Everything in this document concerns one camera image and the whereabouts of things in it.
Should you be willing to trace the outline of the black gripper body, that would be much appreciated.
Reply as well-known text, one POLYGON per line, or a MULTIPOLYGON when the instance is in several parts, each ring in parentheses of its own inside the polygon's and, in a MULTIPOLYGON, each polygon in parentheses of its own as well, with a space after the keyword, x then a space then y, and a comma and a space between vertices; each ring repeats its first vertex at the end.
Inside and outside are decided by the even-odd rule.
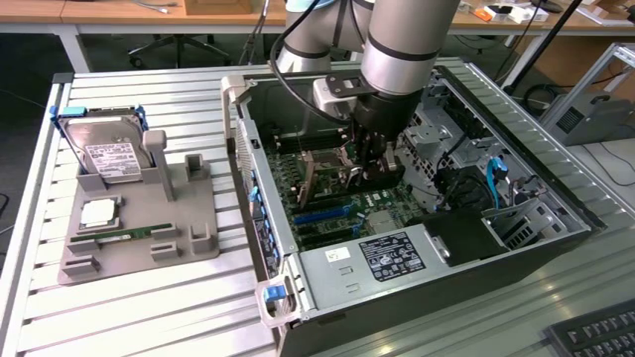
POLYGON ((421 91, 407 95, 377 92, 359 96, 352 113, 355 137, 363 138, 369 133, 395 141, 412 119, 420 97, 421 91))

